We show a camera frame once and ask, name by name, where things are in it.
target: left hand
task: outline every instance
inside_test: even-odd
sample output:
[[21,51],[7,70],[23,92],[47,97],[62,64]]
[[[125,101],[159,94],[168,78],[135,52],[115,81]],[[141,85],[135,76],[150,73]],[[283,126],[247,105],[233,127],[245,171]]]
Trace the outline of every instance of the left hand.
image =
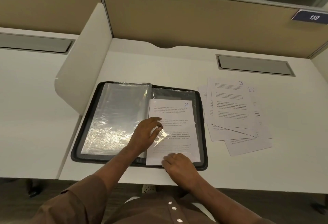
[[158,122],[158,120],[161,119],[162,118],[159,117],[151,117],[141,121],[132,134],[132,137],[126,147],[134,150],[137,155],[147,150],[163,128],[162,124]]

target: beige partition panel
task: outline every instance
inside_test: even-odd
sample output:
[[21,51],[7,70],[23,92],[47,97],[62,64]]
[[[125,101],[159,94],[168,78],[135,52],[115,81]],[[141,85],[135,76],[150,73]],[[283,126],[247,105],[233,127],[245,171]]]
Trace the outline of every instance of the beige partition panel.
[[0,0],[0,27],[80,34],[101,0]]
[[295,8],[233,0],[105,0],[115,38],[307,58],[328,25],[292,21]]

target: desk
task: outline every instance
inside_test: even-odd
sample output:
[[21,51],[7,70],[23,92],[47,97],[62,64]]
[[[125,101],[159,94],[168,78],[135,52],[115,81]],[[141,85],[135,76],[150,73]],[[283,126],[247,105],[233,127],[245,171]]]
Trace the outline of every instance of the desk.
[[[215,54],[286,60],[296,77],[219,70]],[[257,88],[273,148],[231,157],[205,127],[209,165],[201,176],[217,188],[328,193],[328,84],[311,60],[113,39],[95,87],[119,81],[197,90],[209,76]],[[59,179],[80,180],[101,166],[73,162],[69,155]],[[139,167],[129,167],[119,182],[174,185],[164,169]]]
[[[6,28],[0,32],[77,38]],[[79,121],[53,86],[66,57],[0,49],[0,177],[59,177]]]

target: right hand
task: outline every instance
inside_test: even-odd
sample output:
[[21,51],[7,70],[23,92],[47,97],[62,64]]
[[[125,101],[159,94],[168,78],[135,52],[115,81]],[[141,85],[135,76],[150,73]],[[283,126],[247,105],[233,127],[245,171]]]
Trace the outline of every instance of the right hand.
[[203,179],[190,159],[181,153],[165,156],[162,166],[178,186],[189,192],[193,191]]

